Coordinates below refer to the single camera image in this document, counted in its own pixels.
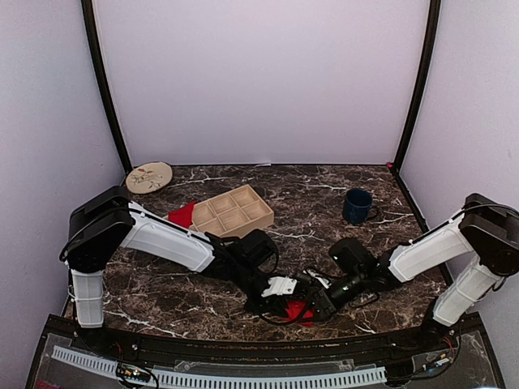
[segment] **black pole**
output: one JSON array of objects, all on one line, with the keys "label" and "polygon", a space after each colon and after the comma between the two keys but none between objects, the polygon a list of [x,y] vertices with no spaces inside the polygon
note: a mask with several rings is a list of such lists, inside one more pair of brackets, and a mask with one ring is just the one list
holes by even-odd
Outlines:
[{"label": "black pole", "polygon": [[422,57],[420,58],[420,65],[418,67],[418,75],[416,83],[414,84],[413,96],[411,97],[411,104],[407,119],[405,120],[404,130],[400,138],[397,154],[393,162],[393,167],[400,171],[404,163],[405,154],[411,142],[414,126],[418,117],[418,111],[422,104],[423,91],[429,74],[429,67],[431,65],[432,51],[435,46],[436,29],[438,28],[438,20],[440,18],[441,0],[431,0],[429,4],[429,16],[427,17],[427,27],[425,30],[425,38],[423,40]]},{"label": "black pole", "polygon": [[94,65],[94,71],[96,72],[97,86],[99,87],[99,93],[103,100],[103,106],[105,107],[106,118],[112,137],[114,138],[115,147],[119,154],[122,167],[126,174],[128,174],[133,166],[128,155],[127,146],[124,143],[122,137],[121,127],[115,114],[114,102],[108,87],[108,79],[106,77],[105,65],[103,64],[103,57],[101,55],[101,46],[99,45],[99,36],[97,35],[96,28],[96,16],[94,15],[94,9],[92,0],[81,0],[83,7],[83,18],[84,27],[87,31],[88,46],[90,47],[90,55],[92,56],[92,64]]}]

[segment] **red napkin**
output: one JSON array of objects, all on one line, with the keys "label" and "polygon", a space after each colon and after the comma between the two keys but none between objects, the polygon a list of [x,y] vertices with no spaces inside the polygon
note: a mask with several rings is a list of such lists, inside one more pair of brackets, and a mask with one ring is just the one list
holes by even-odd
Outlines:
[{"label": "red napkin", "polygon": [[185,229],[189,229],[193,223],[193,209],[195,209],[196,201],[187,204],[185,207],[172,211],[168,215],[168,220],[180,225]]},{"label": "red napkin", "polygon": [[[294,320],[298,317],[298,315],[301,313],[301,311],[306,306],[306,303],[304,301],[289,301],[289,307],[286,308],[286,313],[289,315],[289,317],[286,319],[287,322],[290,320]],[[314,310],[308,310],[305,312],[305,314],[302,316],[302,318],[313,318],[314,317]],[[308,323],[301,323],[303,326],[312,327],[314,323],[308,322]]]}]

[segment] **mug handle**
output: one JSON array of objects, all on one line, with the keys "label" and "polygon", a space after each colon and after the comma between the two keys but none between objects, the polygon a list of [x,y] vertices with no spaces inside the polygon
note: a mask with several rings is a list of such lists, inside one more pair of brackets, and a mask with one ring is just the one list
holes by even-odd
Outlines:
[{"label": "mug handle", "polygon": [[374,215],[371,215],[371,216],[368,216],[368,217],[366,218],[366,221],[373,220],[373,219],[375,219],[375,218],[379,215],[379,208],[378,208],[377,206],[372,207],[372,208],[370,209],[370,211],[371,211],[371,210],[375,211],[375,214],[374,214]]}]

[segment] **round plate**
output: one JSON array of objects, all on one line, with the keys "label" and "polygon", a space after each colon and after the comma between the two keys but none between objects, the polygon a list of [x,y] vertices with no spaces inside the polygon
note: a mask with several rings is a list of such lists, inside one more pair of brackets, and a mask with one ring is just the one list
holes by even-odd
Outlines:
[{"label": "round plate", "polygon": [[134,169],[127,177],[127,188],[131,193],[144,195],[166,186],[173,177],[171,166],[164,162],[152,162]]}]

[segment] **robotic arm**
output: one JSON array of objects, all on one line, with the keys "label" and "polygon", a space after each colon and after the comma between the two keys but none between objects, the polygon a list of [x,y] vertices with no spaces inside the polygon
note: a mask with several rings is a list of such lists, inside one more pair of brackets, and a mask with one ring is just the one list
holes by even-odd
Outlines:
[{"label": "robotic arm", "polygon": [[[103,324],[102,272],[119,246],[154,254],[204,276],[232,280],[248,296],[246,309],[260,315],[284,315],[288,301],[305,301],[306,310],[313,313],[306,321],[315,322],[328,319],[365,290],[394,289],[461,254],[471,255],[469,265],[433,301],[424,319],[426,331],[443,333],[490,288],[519,271],[519,215],[472,194],[438,228],[379,258],[356,239],[337,242],[329,254],[345,273],[340,279],[308,274],[289,278],[259,269],[279,255],[262,231],[242,239],[190,231],[146,211],[131,202],[123,188],[114,187],[72,213],[70,239],[60,255],[71,269],[81,327]],[[302,321],[303,314],[286,324]]]}]

